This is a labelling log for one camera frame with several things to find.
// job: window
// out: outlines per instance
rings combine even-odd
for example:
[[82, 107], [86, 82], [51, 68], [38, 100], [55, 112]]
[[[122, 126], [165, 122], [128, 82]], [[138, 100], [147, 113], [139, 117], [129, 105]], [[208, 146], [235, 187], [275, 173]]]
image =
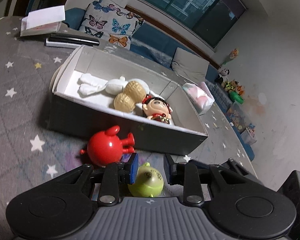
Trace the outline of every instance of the window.
[[144, 0], [191, 29], [213, 48], [237, 21], [221, 0]]

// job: gray ribbed panel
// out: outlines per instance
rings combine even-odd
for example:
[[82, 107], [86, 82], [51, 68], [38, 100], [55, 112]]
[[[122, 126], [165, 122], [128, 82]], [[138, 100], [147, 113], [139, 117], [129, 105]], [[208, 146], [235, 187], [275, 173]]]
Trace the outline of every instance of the gray ribbed panel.
[[126, 197], [100, 208], [90, 224], [63, 240], [234, 240], [216, 229], [199, 208], [176, 197]]

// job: white paper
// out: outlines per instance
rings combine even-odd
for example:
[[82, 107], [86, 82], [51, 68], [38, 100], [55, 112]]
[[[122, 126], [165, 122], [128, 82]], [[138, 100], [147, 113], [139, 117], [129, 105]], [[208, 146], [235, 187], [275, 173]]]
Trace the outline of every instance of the white paper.
[[29, 12], [26, 30], [50, 23], [62, 22], [66, 19], [65, 6], [55, 6]]

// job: red round figurine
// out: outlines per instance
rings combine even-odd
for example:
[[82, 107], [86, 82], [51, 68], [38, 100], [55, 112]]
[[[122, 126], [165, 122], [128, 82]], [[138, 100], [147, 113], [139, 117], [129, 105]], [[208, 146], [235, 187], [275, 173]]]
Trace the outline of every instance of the red round figurine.
[[134, 137], [129, 133], [128, 138], [120, 140], [117, 136], [119, 130], [120, 126], [115, 125], [97, 132], [90, 138], [87, 150], [81, 150], [80, 154], [87, 153], [90, 160], [101, 167], [120, 161], [122, 154], [134, 152]]

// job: green round figurine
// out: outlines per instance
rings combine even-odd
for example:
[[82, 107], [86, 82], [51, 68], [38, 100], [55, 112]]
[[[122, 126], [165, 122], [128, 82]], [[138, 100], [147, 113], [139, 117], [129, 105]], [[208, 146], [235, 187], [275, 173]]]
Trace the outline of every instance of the green round figurine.
[[145, 163], [138, 168], [136, 182], [128, 188], [134, 197], [157, 197], [163, 189], [163, 178], [150, 163]]

